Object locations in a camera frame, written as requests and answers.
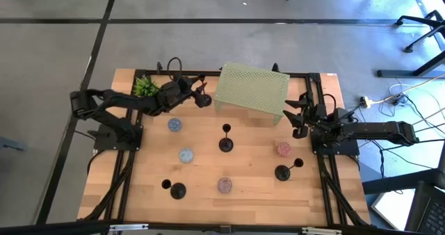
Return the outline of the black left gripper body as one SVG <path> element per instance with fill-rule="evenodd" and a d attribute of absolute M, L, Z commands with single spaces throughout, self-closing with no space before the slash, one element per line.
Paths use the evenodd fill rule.
<path fill-rule="evenodd" d="M 196 87 L 202 85 L 200 81 L 194 84 L 188 82 L 189 76 L 175 75 L 173 80 L 162 85 L 158 91 L 159 111 L 168 113 L 176 106 L 183 104 L 187 99 L 193 98 L 199 108 L 208 107 L 212 103 L 210 95 L 195 93 Z"/>

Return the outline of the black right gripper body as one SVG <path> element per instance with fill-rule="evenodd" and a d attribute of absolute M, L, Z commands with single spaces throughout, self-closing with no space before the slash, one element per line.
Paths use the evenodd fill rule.
<path fill-rule="evenodd" d="M 305 125 L 301 128 L 294 128 L 293 137 L 296 139 L 305 138 L 309 132 L 309 127 L 315 127 L 326 117 L 326 108 L 324 105 L 315 104 L 313 92 L 305 92 L 299 96 L 299 100 L 306 100 L 305 108 L 300 109 L 301 116 L 304 117 Z"/>

